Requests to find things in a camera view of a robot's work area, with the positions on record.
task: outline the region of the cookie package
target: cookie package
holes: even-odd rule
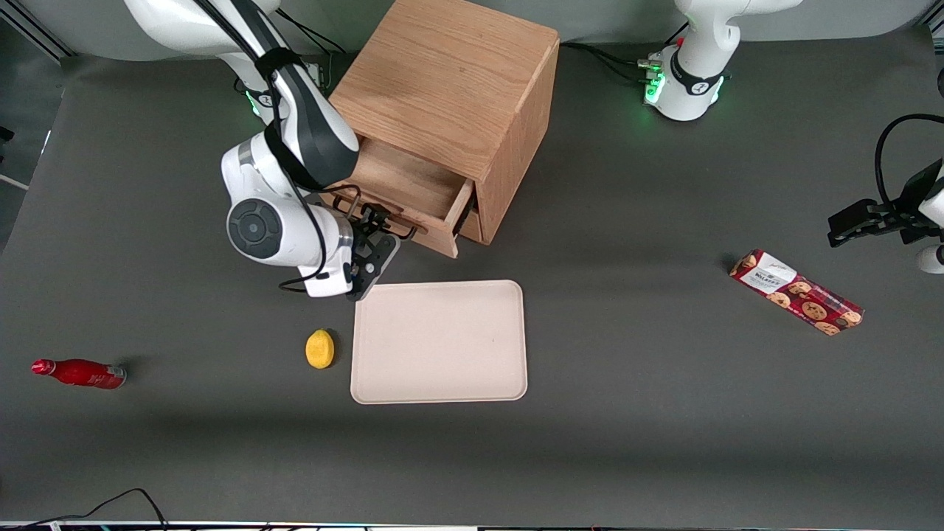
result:
[[[731,276],[826,335],[839,334],[862,322],[861,307],[758,248],[734,266]]]

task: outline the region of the plastic tray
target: plastic tray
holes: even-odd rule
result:
[[[376,285],[354,314],[358,403],[511,401],[528,390],[514,281]]]

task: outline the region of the black cable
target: black cable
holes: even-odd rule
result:
[[[616,62],[619,64],[626,64],[629,66],[636,65],[636,61],[634,60],[619,58],[613,54],[607,53],[597,48],[596,46],[591,46],[590,44],[569,42],[569,43],[561,43],[561,46],[566,47],[566,48],[577,48],[578,50],[586,50],[594,55],[601,56],[605,59],[611,60],[612,62]]]
[[[81,519],[83,519],[83,518],[89,518],[90,516],[92,516],[93,514],[95,514],[96,512],[98,512],[98,509],[104,507],[105,505],[110,504],[111,502],[114,502],[115,500],[117,500],[117,499],[119,499],[119,498],[121,498],[121,497],[123,497],[123,496],[125,496],[125,495],[127,495],[127,494],[130,494],[131,492],[140,492],[140,493],[142,494],[142,496],[144,496],[144,498],[147,500],[147,502],[148,502],[149,504],[151,504],[151,508],[154,509],[154,514],[157,515],[157,517],[158,517],[158,521],[160,522],[160,527],[161,527],[161,529],[163,529],[163,531],[167,531],[167,526],[170,525],[170,523],[167,522],[167,519],[164,518],[163,513],[160,512],[160,508],[158,507],[158,505],[154,503],[154,500],[153,500],[153,499],[151,498],[151,496],[147,493],[147,491],[144,490],[143,488],[129,488],[128,490],[122,492],[121,494],[118,494],[117,496],[113,496],[113,497],[111,497],[111,498],[108,498],[108,500],[105,500],[105,501],[102,502],[101,504],[96,505],[91,511],[89,511],[89,512],[87,512],[87,513],[85,513],[85,514],[65,514],[65,515],[62,515],[62,516],[57,516],[57,517],[53,517],[53,518],[47,518],[47,519],[45,519],[45,520],[39,520],[39,521],[33,522],[33,523],[25,523],[25,524],[23,524],[23,525],[18,525],[18,526],[16,526],[16,527],[5,527],[4,529],[10,530],[10,531],[14,531],[14,530],[19,530],[19,529],[28,529],[28,528],[30,528],[30,527],[37,527],[37,526],[39,526],[39,525],[44,525],[44,524],[46,524],[46,523],[58,522],[58,521],[60,521],[60,520],[81,520]]]
[[[216,25],[219,26],[220,29],[222,29],[223,32],[226,33],[227,36],[229,36],[237,46],[240,47],[241,50],[243,50],[243,53],[249,56],[249,58],[252,60],[257,60],[259,58],[259,54],[257,54],[256,51],[252,49],[252,46],[250,46],[249,43],[245,41],[243,36],[239,34],[239,31],[236,31],[236,28],[234,28],[232,24],[229,23],[229,20],[223,16],[223,13],[221,13],[216,8],[216,6],[214,6],[208,0],[194,0],[194,2],[201,9],[203,9],[203,12],[207,13],[207,16],[209,16],[216,23]]]
[[[324,52],[325,55],[328,55],[328,56],[331,55],[331,52],[323,44],[321,44],[317,39],[315,39],[311,33],[306,31],[302,26],[295,26],[295,27],[298,28],[298,31],[301,31],[302,35],[304,35],[305,37],[308,37],[308,40],[313,42],[315,46],[318,46],[319,48],[321,48],[321,51]]]
[[[361,198],[361,187],[357,184],[342,184],[340,186],[335,186],[333,188],[325,188],[324,190],[318,190],[319,194],[327,194],[329,192],[337,192],[339,190],[356,190],[357,199]]]
[[[272,121],[274,124],[273,128],[278,134],[279,141],[281,142],[282,131],[281,131],[280,122],[282,119],[278,115],[278,105],[280,103],[281,97],[279,96],[278,92],[276,92],[276,88],[272,83],[272,78],[266,79],[266,82],[269,84],[269,93],[272,94]],[[319,263],[318,268],[315,269],[311,275],[305,275],[303,277],[298,277],[298,278],[291,279],[291,280],[278,284],[278,289],[281,289],[284,291],[297,292],[298,291],[297,288],[289,288],[286,286],[294,284],[294,283],[303,283],[307,280],[313,279],[317,275],[320,275],[321,271],[325,268],[325,263],[328,261],[328,249],[325,246],[325,234],[321,232],[321,225],[318,223],[318,220],[314,218],[314,214],[312,213],[311,207],[309,207],[308,205],[308,201],[306,201],[305,198],[301,196],[301,192],[298,191],[298,187],[295,185],[295,181],[291,177],[288,178],[288,181],[289,181],[289,184],[292,186],[292,191],[295,192],[295,197],[301,203],[302,209],[305,211],[305,214],[308,215],[308,218],[312,222],[312,225],[314,226],[314,231],[318,233],[318,247],[321,250],[321,262]]]
[[[285,19],[285,20],[289,21],[290,23],[294,24],[298,29],[305,29],[305,30],[308,30],[308,31],[310,31],[312,34],[314,34],[316,37],[318,37],[319,39],[321,39],[322,41],[325,41],[326,43],[329,43],[329,44],[331,44],[332,46],[334,46],[335,48],[337,48],[339,52],[341,52],[341,53],[343,53],[343,54],[346,54],[346,53],[347,53],[347,50],[345,50],[344,48],[342,48],[340,44],[336,43],[335,41],[332,41],[332,40],[329,39],[328,37],[325,37],[325,36],[322,35],[321,33],[318,33],[317,31],[311,29],[311,28],[308,27],[308,26],[305,26],[304,24],[298,22],[297,20],[295,20],[294,18],[292,18],[291,16],[289,16],[289,14],[285,12],[285,9],[282,9],[282,8],[276,9],[276,13],[278,13],[278,16],[280,16],[280,17],[282,17],[283,19]]]
[[[885,140],[887,140],[888,134],[891,133],[892,129],[894,129],[898,124],[907,122],[909,120],[925,120],[928,122],[944,124],[944,116],[938,116],[937,114],[915,113],[899,116],[898,118],[892,120],[890,124],[885,126],[882,134],[879,135],[878,143],[875,145],[875,185],[879,189],[879,197],[882,198],[883,206],[895,216],[897,216],[907,227],[914,227],[914,223],[895,210],[895,206],[888,197],[888,192],[885,189],[885,176],[882,174],[882,152],[885,150]]]
[[[679,29],[677,29],[677,30],[675,31],[675,33],[673,33],[671,37],[669,37],[668,39],[666,39],[666,41],[665,41],[663,44],[672,44],[672,41],[673,41],[676,37],[678,37],[680,33],[682,33],[683,31],[685,31],[685,29],[686,29],[687,27],[688,27],[688,21],[685,21],[685,24],[683,24],[682,27],[680,27]]]
[[[612,63],[610,63],[610,60],[617,62],[619,64],[623,64],[623,65],[631,64],[633,66],[635,65],[635,62],[618,58],[617,56],[608,54],[604,52],[603,50],[600,50],[599,48],[596,48],[595,46],[591,46],[589,44],[561,43],[561,46],[566,47],[566,48],[576,48],[578,50],[585,50],[587,52],[590,52],[590,55],[592,55],[596,60],[603,63],[603,66],[607,67],[607,69],[609,69],[611,72],[613,72],[617,76],[620,76],[623,79],[626,79],[627,81],[632,81],[633,83],[638,80],[637,78],[629,76],[624,72],[620,72]]]

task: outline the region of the wooden drawer cabinet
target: wooden drawer cabinet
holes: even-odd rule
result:
[[[547,131],[559,43],[464,0],[397,0],[330,98],[361,139],[345,183],[447,256],[456,233],[491,243]]]

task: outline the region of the red bottle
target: red bottle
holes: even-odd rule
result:
[[[125,382],[127,374],[120,367],[89,360],[36,360],[33,372],[48,374],[66,385],[84,385],[99,389],[115,389]]]

